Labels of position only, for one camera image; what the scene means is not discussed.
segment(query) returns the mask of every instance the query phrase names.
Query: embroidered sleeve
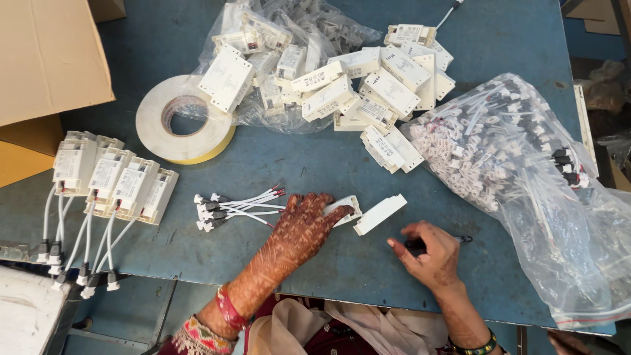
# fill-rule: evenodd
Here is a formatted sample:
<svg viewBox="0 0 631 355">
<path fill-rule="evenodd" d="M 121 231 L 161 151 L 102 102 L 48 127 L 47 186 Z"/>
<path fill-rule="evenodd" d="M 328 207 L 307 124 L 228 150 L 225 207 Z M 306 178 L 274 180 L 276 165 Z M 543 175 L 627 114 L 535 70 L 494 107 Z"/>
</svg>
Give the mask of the embroidered sleeve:
<svg viewBox="0 0 631 355">
<path fill-rule="evenodd" d="M 231 354 L 236 340 L 226 340 L 202 325 L 195 316 L 191 316 L 173 336 L 173 345 L 179 354 L 217 355 Z"/>
</svg>

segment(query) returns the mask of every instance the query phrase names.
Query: blue table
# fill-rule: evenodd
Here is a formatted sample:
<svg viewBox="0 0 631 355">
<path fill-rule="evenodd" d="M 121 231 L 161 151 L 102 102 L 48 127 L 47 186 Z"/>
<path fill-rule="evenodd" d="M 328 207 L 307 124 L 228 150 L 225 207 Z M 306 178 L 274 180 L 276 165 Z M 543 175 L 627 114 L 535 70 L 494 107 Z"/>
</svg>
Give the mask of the blue table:
<svg viewBox="0 0 631 355">
<path fill-rule="evenodd" d="M 451 6 L 446 0 L 331 3 L 381 31 L 397 23 L 436 25 Z M 357 236 L 352 223 L 335 228 L 321 252 L 286 279 L 281 291 L 439 311 L 431 293 L 408 275 L 386 244 L 386 238 L 398 237 L 406 224 L 425 219 L 453 235 L 474 237 L 462 248 L 459 276 L 484 319 L 554 326 L 498 221 L 451 193 L 422 168 L 390 175 L 368 156 L 358 133 L 328 127 L 314 135 L 282 135 L 238 127 L 222 154 L 197 165 L 171 164 L 147 151 L 136 135 L 139 103 L 162 80 L 190 73 L 198 65 L 197 56 L 221 6 L 222 2 L 205 0 L 128 1 L 127 18 L 98 26 L 117 100 L 62 115 L 64 129 L 119 138 L 138 156 L 180 173 L 161 226 L 134 224 L 114 250 L 120 272 L 222 284 L 241 271 L 265 242 L 269 227 L 237 218 L 211 233 L 199 231 L 192 202 L 196 193 L 218 192 L 241 199 L 281 183 L 292 193 L 357 195 L 364 210 L 401 193 L 407 206 L 366 236 Z M 456 58 L 449 67 L 449 75 L 457 81 L 451 97 L 510 71 L 532 83 L 572 136 L 580 139 L 558 1 L 465 1 L 437 38 Z M 50 179 L 49 171 L 0 189 L 0 258 L 35 261 Z M 84 206 L 80 201 L 72 204 L 66 218 L 68 234 L 78 231 Z M 95 238 L 105 222 L 95 219 Z M 115 232 L 124 224 L 117 220 Z M 74 238 L 68 237 L 66 248 Z M 615 328 L 592 331 L 613 334 Z"/>
</svg>

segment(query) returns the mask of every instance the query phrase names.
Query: masking tape roll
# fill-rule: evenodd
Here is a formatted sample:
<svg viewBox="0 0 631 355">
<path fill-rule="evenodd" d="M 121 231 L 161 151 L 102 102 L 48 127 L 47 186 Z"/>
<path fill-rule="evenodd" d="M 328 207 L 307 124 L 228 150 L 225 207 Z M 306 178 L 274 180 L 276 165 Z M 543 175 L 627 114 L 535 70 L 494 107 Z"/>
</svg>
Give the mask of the masking tape roll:
<svg viewBox="0 0 631 355">
<path fill-rule="evenodd" d="M 184 165 L 205 162 L 221 153 L 235 133 L 233 116 L 208 103 L 211 97 L 197 88 L 200 79 L 189 75 L 166 79 L 152 88 L 138 107 L 136 131 L 140 141 L 164 160 Z M 173 134 L 171 118 L 191 104 L 208 110 L 206 122 L 190 135 Z"/>
</svg>

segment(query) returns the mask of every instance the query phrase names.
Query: red bangle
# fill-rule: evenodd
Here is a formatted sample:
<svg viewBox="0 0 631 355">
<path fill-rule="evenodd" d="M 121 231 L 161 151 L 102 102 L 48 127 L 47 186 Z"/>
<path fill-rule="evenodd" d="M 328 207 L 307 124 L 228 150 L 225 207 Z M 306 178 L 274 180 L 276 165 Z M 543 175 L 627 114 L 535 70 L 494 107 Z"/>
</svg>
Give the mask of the red bangle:
<svg viewBox="0 0 631 355">
<path fill-rule="evenodd" d="M 217 295 L 215 296 L 215 302 L 226 323 L 236 330 L 245 330 L 250 326 L 250 321 L 240 316 L 237 310 L 232 306 L 232 302 L 230 302 L 230 298 L 228 298 L 227 285 L 228 284 L 225 284 L 219 287 L 219 291 L 217 291 Z"/>
</svg>

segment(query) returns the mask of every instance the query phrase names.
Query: henna-covered hand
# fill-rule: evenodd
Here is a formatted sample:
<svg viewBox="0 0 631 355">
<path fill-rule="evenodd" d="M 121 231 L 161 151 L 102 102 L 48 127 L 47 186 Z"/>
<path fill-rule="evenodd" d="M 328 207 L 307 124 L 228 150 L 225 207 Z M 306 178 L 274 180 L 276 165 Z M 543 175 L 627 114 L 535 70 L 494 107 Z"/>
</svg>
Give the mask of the henna-covered hand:
<svg viewBox="0 0 631 355">
<path fill-rule="evenodd" d="M 280 283 L 320 251 L 331 228 L 354 212 L 353 207 L 340 206 L 323 215 L 324 207 L 334 201 L 333 196 L 327 193 L 316 195 L 310 192 L 305 197 L 289 197 L 272 235 L 259 250 L 258 258 L 255 257 L 257 267 L 265 278 Z"/>
<path fill-rule="evenodd" d="M 424 220 L 405 227 L 401 234 L 408 239 L 422 239 L 427 254 L 415 258 L 399 241 L 389 238 L 388 244 L 408 272 L 432 292 L 459 282 L 456 275 L 460 243 L 442 229 Z"/>
</svg>

